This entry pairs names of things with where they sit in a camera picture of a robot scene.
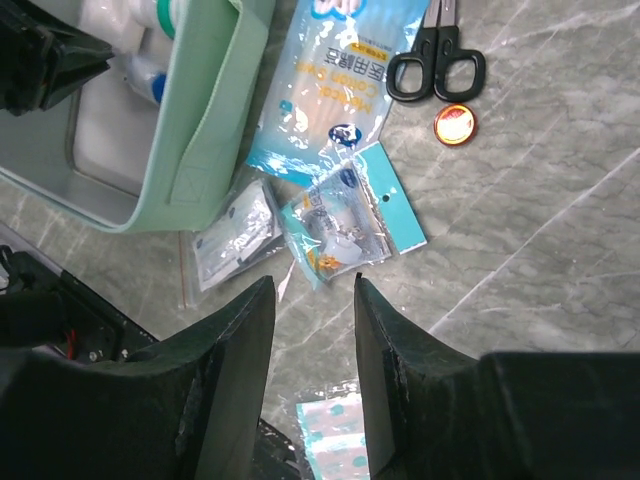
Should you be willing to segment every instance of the bottle cap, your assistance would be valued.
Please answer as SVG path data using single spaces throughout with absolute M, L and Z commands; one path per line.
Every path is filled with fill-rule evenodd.
M 162 103 L 162 96 L 164 95 L 164 87 L 167 83 L 167 76 L 164 73 L 160 73 L 151 82 L 151 93 L 156 103 Z
M 478 121 L 470 108 L 464 105 L 450 105 L 436 117 L 436 137 L 448 146 L 464 145 L 478 130 Z

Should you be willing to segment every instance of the scissors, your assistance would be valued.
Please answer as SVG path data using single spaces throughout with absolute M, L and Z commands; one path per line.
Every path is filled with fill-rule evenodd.
M 459 36 L 456 0 L 432 0 L 413 50 L 396 55 L 389 63 L 387 91 L 391 98 L 399 102 L 415 102 L 429 98 L 435 91 L 438 98 L 445 102 L 463 103 L 480 95 L 487 62 L 479 51 L 461 49 L 458 45 Z M 454 63 L 463 60 L 471 60 L 475 65 L 473 83 L 468 90 L 451 92 L 447 90 L 447 71 Z M 404 92 L 398 85 L 398 71 L 409 63 L 417 63 L 422 69 L 422 84 L 415 92 Z

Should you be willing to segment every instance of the medical cotton swab package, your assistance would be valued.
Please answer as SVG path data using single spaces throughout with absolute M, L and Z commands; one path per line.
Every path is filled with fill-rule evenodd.
M 299 0 L 248 163 L 309 187 L 374 144 L 429 0 Z

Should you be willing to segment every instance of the plastic bag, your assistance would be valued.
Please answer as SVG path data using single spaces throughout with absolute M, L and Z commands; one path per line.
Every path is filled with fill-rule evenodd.
M 347 162 L 282 210 L 287 244 L 314 289 L 391 255 L 374 208 Z
M 378 140 L 428 0 L 300 0 L 247 160 L 304 187 Z
M 279 207 L 265 179 L 236 182 L 222 213 L 202 232 L 181 235 L 183 303 L 197 306 L 204 293 L 285 247 Z
M 292 416 L 303 445 L 296 455 L 304 478 L 369 478 L 364 413 L 357 381 L 299 394 Z M 304 460 L 311 472 L 306 472 Z

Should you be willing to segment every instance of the orange lid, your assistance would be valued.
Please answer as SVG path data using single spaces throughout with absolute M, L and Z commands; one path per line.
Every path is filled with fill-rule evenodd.
M 477 129 L 475 114 L 464 105 L 450 105 L 436 117 L 436 137 L 451 147 L 467 143 L 475 136 Z

